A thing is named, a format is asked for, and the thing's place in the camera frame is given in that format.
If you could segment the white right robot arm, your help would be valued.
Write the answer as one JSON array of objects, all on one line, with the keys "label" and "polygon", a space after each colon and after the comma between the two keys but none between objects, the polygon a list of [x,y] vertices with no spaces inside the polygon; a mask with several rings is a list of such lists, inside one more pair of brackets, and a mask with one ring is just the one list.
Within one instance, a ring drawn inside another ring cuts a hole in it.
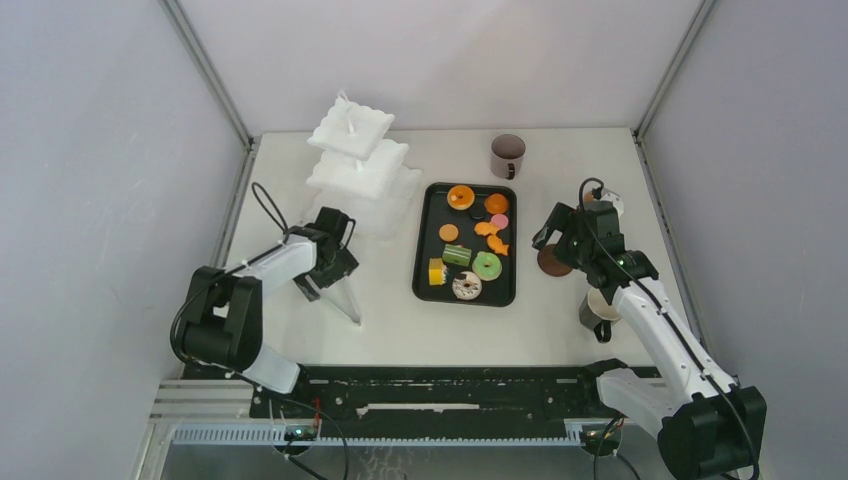
[{"label": "white right robot arm", "polygon": [[578,388],[582,410],[602,416],[614,409],[635,422],[656,440],[676,479],[729,477],[745,467],[759,478],[765,398],[754,386],[741,387],[699,343],[653,263],[626,248],[614,205],[556,204],[534,248],[542,250],[555,232],[561,236],[554,257],[585,273],[636,333],[666,384],[660,391],[628,367],[607,370]]}]

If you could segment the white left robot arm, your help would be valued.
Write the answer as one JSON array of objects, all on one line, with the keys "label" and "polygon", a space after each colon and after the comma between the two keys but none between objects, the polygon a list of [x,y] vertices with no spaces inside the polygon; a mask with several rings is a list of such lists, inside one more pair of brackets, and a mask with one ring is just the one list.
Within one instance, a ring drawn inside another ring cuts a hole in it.
[{"label": "white left robot arm", "polygon": [[349,249],[357,222],[323,207],[311,223],[289,228],[265,251],[230,269],[198,268],[172,322],[170,345],[186,364],[215,366],[274,392],[290,417],[311,407],[311,388],[298,381],[301,366],[264,338],[263,303],[287,285],[310,302],[327,304],[355,325],[361,313],[350,285],[359,263]]}]

